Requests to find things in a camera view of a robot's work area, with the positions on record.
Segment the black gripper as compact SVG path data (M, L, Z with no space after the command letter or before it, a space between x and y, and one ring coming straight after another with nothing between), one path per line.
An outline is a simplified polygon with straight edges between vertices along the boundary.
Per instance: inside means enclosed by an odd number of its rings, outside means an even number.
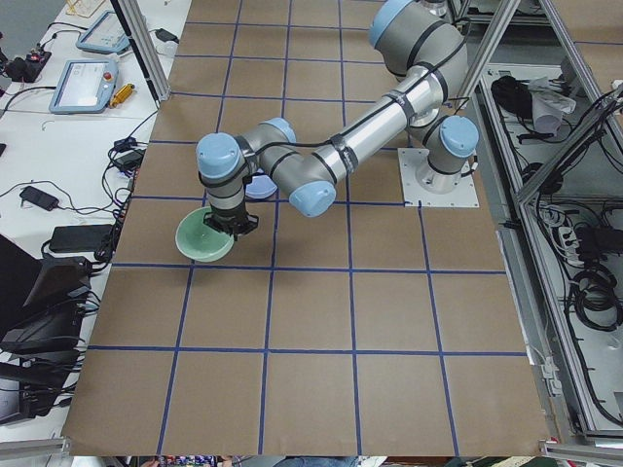
M253 232L259 225L259 217L247 212L244 206L233 209L218 209L212 206L203 215L203 223L218 233L239 238Z

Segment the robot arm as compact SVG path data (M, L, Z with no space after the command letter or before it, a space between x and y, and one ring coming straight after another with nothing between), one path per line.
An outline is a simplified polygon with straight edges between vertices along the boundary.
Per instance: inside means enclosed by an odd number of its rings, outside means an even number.
M444 116L443 103L458 95L467 72L466 38L418 1L387 1L369 33L398 85L361 117L321 143L301 143L283 118L263 121L232 136L210 133L197 146L199 179L210 210L209 228L232 237L251 233L259 220L248 213L245 187L262 170L306 217L323 214L336 198L336 186L385 143L407 131L430 147L421 184L433 193L455 183L475 151L479 132L469 119Z

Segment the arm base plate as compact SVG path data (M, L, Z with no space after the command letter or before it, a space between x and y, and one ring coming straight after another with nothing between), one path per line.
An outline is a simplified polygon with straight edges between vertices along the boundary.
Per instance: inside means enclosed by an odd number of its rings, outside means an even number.
M472 175L445 175L428 164L427 149L397 150L404 204L411 207L478 208Z

